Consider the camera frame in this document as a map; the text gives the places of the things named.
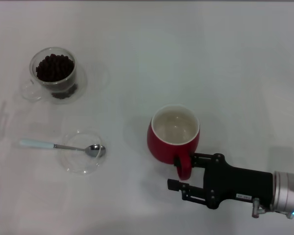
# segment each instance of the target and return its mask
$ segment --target white table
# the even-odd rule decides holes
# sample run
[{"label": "white table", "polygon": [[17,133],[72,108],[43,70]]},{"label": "white table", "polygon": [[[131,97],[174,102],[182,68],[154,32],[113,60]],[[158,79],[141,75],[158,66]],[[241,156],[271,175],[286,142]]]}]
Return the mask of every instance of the white table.
[{"label": "white table", "polygon": [[[50,46],[87,74],[72,104],[19,95],[30,59]],[[151,156],[146,130],[168,103],[198,114],[198,152],[294,172],[294,3],[0,2],[0,235],[294,234],[283,215],[253,219],[237,201],[213,211],[167,190],[177,173]],[[87,176],[67,173],[57,151],[15,145],[89,126],[108,156]]]}]

